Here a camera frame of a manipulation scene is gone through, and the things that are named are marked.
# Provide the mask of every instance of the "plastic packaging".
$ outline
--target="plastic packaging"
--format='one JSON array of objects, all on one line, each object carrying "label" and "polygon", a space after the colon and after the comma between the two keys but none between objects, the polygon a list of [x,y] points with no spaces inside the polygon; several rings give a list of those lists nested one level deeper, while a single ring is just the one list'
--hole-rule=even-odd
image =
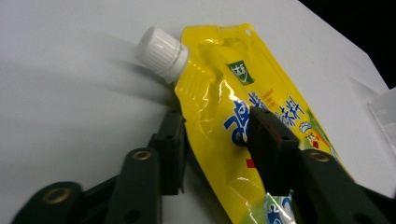
[{"label": "plastic packaging", "polygon": [[[147,54],[149,60],[142,60]],[[303,96],[253,27],[190,26],[181,44],[150,28],[136,57],[166,82],[177,82],[175,93],[192,151],[231,221],[293,223],[291,196],[265,193],[244,147],[249,106],[272,111],[300,139],[300,149],[315,148],[338,157]],[[155,65],[156,60],[163,65]]]},{"label": "plastic packaging", "polygon": [[396,88],[377,95],[369,107],[396,155]]}]

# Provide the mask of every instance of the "white table surface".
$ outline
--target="white table surface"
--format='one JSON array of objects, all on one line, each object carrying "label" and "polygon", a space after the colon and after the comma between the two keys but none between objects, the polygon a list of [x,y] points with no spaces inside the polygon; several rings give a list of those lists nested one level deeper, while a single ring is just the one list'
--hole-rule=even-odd
[{"label": "white table surface", "polygon": [[[366,53],[297,0],[4,0],[0,223],[50,183],[88,189],[116,175],[126,153],[157,132],[177,99],[134,61],[151,25],[180,37],[189,25],[244,22],[294,81],[356,181],[392,197],[396,160],[367,107],[388,87]],[[213,196],[205,188],[189,168],[186,194],[164,198],[163,222],[223,222],[214,201],[199,196]]]}]

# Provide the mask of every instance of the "white container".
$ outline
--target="white container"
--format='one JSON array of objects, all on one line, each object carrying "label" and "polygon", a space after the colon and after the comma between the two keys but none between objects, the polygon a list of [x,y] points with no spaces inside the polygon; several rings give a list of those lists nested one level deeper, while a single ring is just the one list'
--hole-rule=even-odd
[{"label": "white container", "polygon": [[396,88],[377,95],[369,107],[396,155]]}]

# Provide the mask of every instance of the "white screw cap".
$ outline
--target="white screw cap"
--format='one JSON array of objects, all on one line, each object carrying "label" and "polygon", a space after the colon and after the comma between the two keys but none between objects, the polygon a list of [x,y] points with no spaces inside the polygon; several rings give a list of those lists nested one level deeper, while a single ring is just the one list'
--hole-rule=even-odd
[{"label": "white screw cap", "polygon": [[178,80],[183,72],[189,50],[168,33],[152,26],[140,39],[135,57],[169,84]]}]

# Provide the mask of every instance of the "green logo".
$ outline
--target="green logo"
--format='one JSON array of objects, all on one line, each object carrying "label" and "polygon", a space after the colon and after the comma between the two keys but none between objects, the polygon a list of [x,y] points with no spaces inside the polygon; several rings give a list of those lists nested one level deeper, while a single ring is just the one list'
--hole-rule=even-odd
[{"label": "green logo", "polygon": [[229,63],[227,65],[233,72],[233,74],[242,83],[242,85],[246,86],[254,82],[253,78],[251,78],[250,74],[248,73],[248,69],[247,66],[244,64],[244,61]]}]

